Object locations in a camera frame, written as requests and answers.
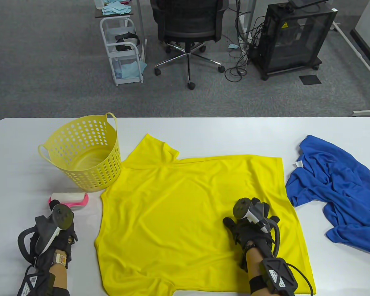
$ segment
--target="white table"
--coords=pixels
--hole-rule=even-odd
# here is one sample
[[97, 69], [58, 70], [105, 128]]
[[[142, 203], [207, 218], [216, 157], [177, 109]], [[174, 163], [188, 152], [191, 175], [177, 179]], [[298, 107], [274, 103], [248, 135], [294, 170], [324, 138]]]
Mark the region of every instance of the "white table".
[[[0, 295], [15, 295], [28, 263], [17, 246], [34, 217], [48, 215], [52, 192], [75, 189], [37, 153], [52, 132], [71, 118], [8, 118], [0, 121]], [[119, 118], [122, 159], [146, 133], [168, 142], [180, 158], [231, 154], [282, 157], [285, 178], [294, 169], [298, 144], [313, 134], [337, 144], [370, 169], [370, 117], [367, 118]], [[99, 193], [75, 212], [79, 242], [72, 247], [68, 284], [72, 296], [105, 295], [94, 240], [100, 228]], [[325, 237], [331, 228], [324, 203], [298, 207], [320, 296], [370, 296], [370, 254]], [[202, 292], [176, 292], [202, 294]]]

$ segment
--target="yellow t-shirt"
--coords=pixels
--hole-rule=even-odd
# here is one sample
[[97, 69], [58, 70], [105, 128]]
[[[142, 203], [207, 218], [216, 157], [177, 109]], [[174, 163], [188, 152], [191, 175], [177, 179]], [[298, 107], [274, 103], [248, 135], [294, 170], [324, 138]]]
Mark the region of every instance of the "yellow t-shirt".
[[[110, 296], [171, 296], [175, 290], [249, 293], [239, 267], [241, 247], [222, 219], [242, 197], [271, 206], [281, 231], [278, 256], [311, 282], [298, 217], [286, 196], [281, 158], [235, 155], [178, 160], [179, 152], [150, 135], [122, 163], [101, 196], [103, 218], [95, 245]], [[304, 279], [293, 271], [299, 288]]]

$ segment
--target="warning label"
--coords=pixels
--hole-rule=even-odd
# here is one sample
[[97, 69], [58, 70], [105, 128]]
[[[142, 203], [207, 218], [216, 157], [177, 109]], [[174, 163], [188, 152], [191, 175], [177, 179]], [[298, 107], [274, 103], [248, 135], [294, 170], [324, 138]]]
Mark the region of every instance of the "warning label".
[[[34, 288], [36, 286], [37, 276], [30, 277], [30, 282], [31, 282], [31, 285]], [[22, 290], [22, 294], [21, 295], [22, 296], [27, 296], [27, 295], [29, 295], [29, 293], [30, 293], [30, 287], [29, 287], [29, 285], [26, 282], [25, 285], [23, 286], [23, 290]]]

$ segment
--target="pink brush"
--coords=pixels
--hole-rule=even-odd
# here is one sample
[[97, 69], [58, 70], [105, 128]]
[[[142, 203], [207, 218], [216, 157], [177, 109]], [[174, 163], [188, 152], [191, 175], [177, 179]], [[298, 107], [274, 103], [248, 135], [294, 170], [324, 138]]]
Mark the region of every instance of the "pink brush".
[[89, 196], [85, 192], [52, 193], [48, 204], [54, 199], [57, 199], [61, 204], [65, 204], [71, 210], [82, 209], [89, 202]]

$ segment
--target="sticker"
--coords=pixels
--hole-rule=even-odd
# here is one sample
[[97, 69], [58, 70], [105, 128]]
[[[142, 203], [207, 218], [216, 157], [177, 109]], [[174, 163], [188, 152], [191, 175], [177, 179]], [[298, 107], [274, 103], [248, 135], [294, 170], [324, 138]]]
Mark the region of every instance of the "sticker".
[[[29, 280], [31, 282], [31, 285], [34, 288], [36, 286], [37, 276], [30, 277]], [[30, 293], [30, 288], [29, 288], [29, 285], [26, 282], [25, 285], [23, 286], [21, 296], [27, 296], [27, 295], [29, 295], [29, 293]]]
[[301, 160], [299, 160], [298, 162], [295, 162], [295, 165], [296, 165], [297, 167], [304, 167], [304, 166], [303, 166], [303, 162], [302, 162]]
[[283, 288], [285, 287], [284, 281], [282, 280], [282, 277], [280, 277], [280, 287]]
[[278, 273], [275, 270], [272, 270], [272, 269], [270, 269], [269, 272], [271, 274], [271, 278], [273, 279], [273, 281], [277, 282]]

